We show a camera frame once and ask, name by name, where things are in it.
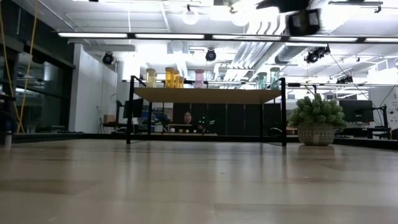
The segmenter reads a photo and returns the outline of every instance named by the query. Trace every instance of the wooden tabletop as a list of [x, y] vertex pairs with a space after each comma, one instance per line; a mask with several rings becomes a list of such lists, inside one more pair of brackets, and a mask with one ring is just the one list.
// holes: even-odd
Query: wooden tabletop
[[150, 102], [258, 105], [277, 98], [280, 96], [281, 91], [199, 88], [135, 88], [134, 93]]

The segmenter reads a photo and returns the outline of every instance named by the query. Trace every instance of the woven basket planter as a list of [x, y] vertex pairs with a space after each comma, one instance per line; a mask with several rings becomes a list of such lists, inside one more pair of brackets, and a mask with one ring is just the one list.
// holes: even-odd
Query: woven basket planter
[[335, 138], [335, 131], [331, 124], [305, 124], [298, 126], [298, 139], [307, 146], [327, 146]]

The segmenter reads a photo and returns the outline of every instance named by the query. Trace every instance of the ceiling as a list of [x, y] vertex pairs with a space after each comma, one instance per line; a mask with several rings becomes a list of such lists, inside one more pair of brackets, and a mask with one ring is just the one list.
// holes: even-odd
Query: ceiling
[[[35, 0], [14, 1], [33, 13]], [[279, 31], [283, 31], [283, 29], [275, 27], [274, 18], [264, 18], [270, 16], [268, 13], [245, 12], [243, 15], [235, 14], [234, 17], [227, 17], [224, 13], [225, 7], [212, 7], [213, 1], [209, 0], [201, 1], [200, 7], [195, 7], [197, 4], [192, 4], [192, 9], [199, 12], [199, 20], [194, 25], [188, 25], [182, 20], [183, 13], [186, 11], [185, 4], [169, 4], [168, 1], [164, 1], [164, 4], [95, 3], [72, 0], [40, 0], [40, 2], [42, 4], [39, 6], [39, 18], [57, 31], [242, 34], [251, 31], [252, 23], [250, 26], [236, 26], [232, 20], [242, 21], [249, 18], [254, 22], [267, 19], [269, 21], [267, 32], [270, 30], [274, 32], [271, 34], [280, 34]], [[329, 6], [329, 1], [326, 0], [314, 2], [323, 9], [322, 24], [327, 26], [327, 29], [324, 29], [322, 34], [398, 35], [398, 2], [396, 0], [383, 0], [382, 11], [378, 14], [373, 13], [375, 7], [360, 9], [351, 6]], [[167, 54], [167, 41], [91, 40], [88, 43], [90, 46], [87, 46], [87, 49], [97, 45], [100, 47], [116, 44], [134, 45], [136, 47], [135, 54], [140, 54], [141, 59], [148, 67], [160, 70], [176, 63], [176, 59]], [[214, 48], [217, 53], [217, 61], [206, 62], [205, 52], [193, 51], [186, 55], [184, 62], [188, 69], [205, 68], [213, 71], [217, 63], [236, 60], [243, 45], [244, 43], [240, 42], [188, 41], [188, 46]], [[251, 54], [255, 52], [256, 46], [252, 46]], [[270, 49], [271, 44], [264, 46], [264, 51], [257, 52], [261, 53], [261, 57], [256, 61], [253, 70], [256, 72], [267, 70], [271, 65], [264, 65], [264, 63], [275, 63], [272, 61]], [[307, 69], [307, 65], [303, 63], [305, 49], [301, 52], [302, 55], [296, 55], [287, 66], [279, 67], [286, 77], [297, 81], [307, 77], [312, 77], [313, 80], [323, 77], [324, 80], [327, 80], [330, 76], [339, 74], [341, 69], [349, 70], [350, 68], [357, 68], [353, 69], [353, 72], [358, 77], [366, 77], [369, 67], [383, 61], [384, 57], [398, 57], [397, 45], [330, 44], [330, 49], [341, 68], [329, 57], [321, 59]], [[128, 52], [115, 53], [121, 60], [126, 54]], [[266, 56], [270, 59], [267, 62], [262, 61], [261, 59]]]

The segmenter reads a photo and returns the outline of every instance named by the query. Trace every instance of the desk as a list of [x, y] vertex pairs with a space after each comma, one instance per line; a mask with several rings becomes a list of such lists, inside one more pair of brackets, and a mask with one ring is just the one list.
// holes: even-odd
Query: desk
[[[260, 111], [260, 141], [264, 141], [264, 103], [281, 96], [282, 103], [282, 127], [286, 122], [286, 82], [280, 78], [281, 90], [237, 90], [237, 89], [204, 89], [204, 88], [137, 88], [134, 82], [138, 81], [146, 87], [146, 84], [136, 76], [130, 76], [129, 104], [132, 105], [134, 95], [149, 101], [148, 110], [148, 140], [150, 140], [150, 123], [152, 119], [152, 103], [221, 103], [221, 104], [246, 104], [259, 105]], [[126, 142], [131, 142], [131, 110], [128, 108]], [[282, 130], [282, 146], [286, 146], [286, 129]]]

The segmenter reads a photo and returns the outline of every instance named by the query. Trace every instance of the black metal frame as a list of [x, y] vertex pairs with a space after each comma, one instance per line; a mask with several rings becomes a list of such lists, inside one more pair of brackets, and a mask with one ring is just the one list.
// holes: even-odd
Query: black metal frame
[[[130, 91], [129, 91], [129, 107], [127, 108], [127, 131], [126, 131], [126, 143], [130, 144], [132, 139], [141, 139], [142, 136], [135, 136], [133, 137], [131, 135], [132, 133], [132, 129], [133, 129], [133, 125], [132, 125], [132, 112], [134, 111], [133, 109], [133, 98], [134, 98], [134, 83], [137, 80], [140, 84], [144, 85], [146, 87], [146, 84], [140, 80], [139, 78], [137, 78], [135, 75], [130, 76]], [[264, 104], [260, 104], [259, 105], [259, 110], [260, 110], [260, 134], [259, 137], [255, 137], [255, 138], [248, 138], [247, 136], [233, 136], [236, 140], [236, 138], [242, 138], [242, 141], [250, 141], [250, 140], [255, 140], [255, 141], [259, 141], [259, 142], [272, 142], [277, 140], [280, 140], [282, 143], [282, 146], [285, 147], [287, 144], [287, 132], [286, 132], [286, 127], [287, 127], [287, 122], [286, 122], [286, 81], [285, 78], [280, 78], [280, 84], [281, 84], [281, 89], [280, 89], [280, 93], [282, 96], [281, 99], [281, 104], [282, 104], [282, 108], [281, 108], [281, 120], [282, 120], [282, 136], [280, 138], [269, 138], [269, 137], [264, 137], [264, 118], [263, 118], [263, 113], [264, 113]], [[184, 83], [186, 84], [192, 84], [195, 81], [188, 81], [185, 80]], [[147, 140], [155, 140], [155, 139], [165, 139], [165, 138], [169, 138], [169, 139], [175, 139], [177, 141], [183, 141], [183, 137], [182, 136], [178, 136], [176, 138], [176, 136], [162, 136], [161, 138], [158, 136], [151, 136], [151, 125], [152, 125], [152, 102], [149, 102], [149, 108], [148, 108], [148, 125], [147, 125]], [[225, 141], [225, 139], [228, 139], [229, 137], [227, 136], [200, 136], [201, 138], [195, 138], [190, 136], [190, 138], [185, 138], [185, 139], [196, 139], [196, 140], [204, 140], [203, 137], [207, 137], [205, 138], [207, 141], [209, 141], [209, 139], [211, 138], [212, 140], [215, 141]]]

